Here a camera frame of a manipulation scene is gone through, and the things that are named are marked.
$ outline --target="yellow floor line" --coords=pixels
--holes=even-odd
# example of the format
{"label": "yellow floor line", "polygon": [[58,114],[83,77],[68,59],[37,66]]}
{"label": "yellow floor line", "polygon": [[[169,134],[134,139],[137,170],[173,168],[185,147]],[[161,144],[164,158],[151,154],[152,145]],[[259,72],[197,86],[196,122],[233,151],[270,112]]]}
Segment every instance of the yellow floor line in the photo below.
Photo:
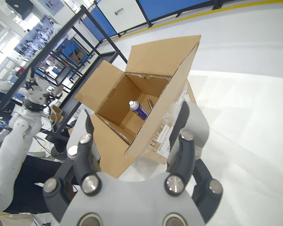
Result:
{"label": "yellow floor line", "polygon": [[210,11],[206,11],[206,12],[199,13],[199,14],[193,14],[193,15],[190,15],[190,16],[186,16],[186,17],[182,17],[182,18],[178,18],[178,19],[169,21],[169,22],[165,22],[165,23],[162,23],[162,24],[159,24],[159,25],[156,25],[156,26],[141,29],[137,32],[126,34],[126,35],[124,35],[120,38],[114,39],[113,41],[122,40],[123,38],[129,37],[129,36],[141,33],[141,32],[145,32],[145,31],[148,31],[148,30],[151,30],[151,29],[154,29],[154,28],[163,27],[163,26],[166,26],[166,25],[170,25],[172,23],[176,23],[176,22],[183,21],[183,20],[188,20],[188,19],[191,19],[191,18],[196,18],[196,17],[203,16],[203,15],[219,13],[219,12],[228,11],[228,10],[237,9],[237,8],[245,8],[245,7],[258,6],[258,5],[275,4],[275,3],[283,3],[283,0],[256,1],[256,2],[234,5],[234,6],[230,6],[230,7],[226,7],[226,8],[220,8],[220,9],[216,9],[216,10],[210,10]]}
{"label": "yellow floor line", "polygon": [[45,142],[44,146],[41,148],[40,152],[42,152],[44,150],[44,147],[46,146],[48,142]]}

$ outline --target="white partition panel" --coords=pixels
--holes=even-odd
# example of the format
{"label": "white partition panel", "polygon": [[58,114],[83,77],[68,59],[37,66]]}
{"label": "white partition panel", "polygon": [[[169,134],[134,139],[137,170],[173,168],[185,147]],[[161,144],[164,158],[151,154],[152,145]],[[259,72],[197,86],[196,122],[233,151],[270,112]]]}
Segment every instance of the white partition panel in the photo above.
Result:
{"label": "white partition panel", "polygon": [[98,7],[116,32],[146,22],[135,0],[101,0]]}

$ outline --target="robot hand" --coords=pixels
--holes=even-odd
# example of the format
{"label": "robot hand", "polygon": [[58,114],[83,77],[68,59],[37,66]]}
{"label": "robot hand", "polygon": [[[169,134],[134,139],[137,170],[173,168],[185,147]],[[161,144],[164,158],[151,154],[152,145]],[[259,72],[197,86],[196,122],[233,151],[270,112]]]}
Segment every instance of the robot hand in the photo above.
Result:
{"label": "robot hand", "polygon": [[[207,138],[208,124],[200,109],[184,102],[170,135],[167,172],[143,182],[123,182],[97,170],[93,125],[82,111],[67,144],[68,158],[44,184],[46,204],[61,226],[205,225],[223,193],[202,160],[195,159],[195,146],[203,147]],[[197,183],[192,197],[185,190],[191,175]],[[74,176],[81,189],[70,200],[65,181]]]}

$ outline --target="metal cylinder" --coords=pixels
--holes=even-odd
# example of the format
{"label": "metal cylinder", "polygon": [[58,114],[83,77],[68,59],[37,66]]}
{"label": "metal cylinder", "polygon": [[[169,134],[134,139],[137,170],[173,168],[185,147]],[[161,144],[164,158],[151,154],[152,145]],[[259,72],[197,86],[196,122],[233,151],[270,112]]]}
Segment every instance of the metal cylinder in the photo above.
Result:
{"label": "metal cylinder", "polygon": [[150,109],[153,109],[153,103],[150,99],[147,100]]}

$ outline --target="barcode label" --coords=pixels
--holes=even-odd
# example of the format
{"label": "barcode label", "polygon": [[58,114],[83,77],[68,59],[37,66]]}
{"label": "barcode label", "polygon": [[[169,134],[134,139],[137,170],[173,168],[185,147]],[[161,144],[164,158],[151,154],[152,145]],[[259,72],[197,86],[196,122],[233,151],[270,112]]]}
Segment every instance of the barcode label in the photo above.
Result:
{"label": "barcode label", "polygon": [[170,135],[173,131],[174,126],[170,128],[168,131],[165,139],[163,140],[162,144],[160,145],[159,149],[157,150],[157,153],[162,155],[165,158],[168,158],[169,153],[170,153]]}
{"label": "barcode label", "polygon": [[180,107],[182,107],[184,101],[191,101],[187,89],[182,91],[182,94],[178,97],[176,102],[180,105]]}
{"label": "barcode label", "polygon": [[169,131],[170,127],[168,125],[164,125],[161,133],[159,134],[158,138],[157,138],[157,142],[162,143]]}

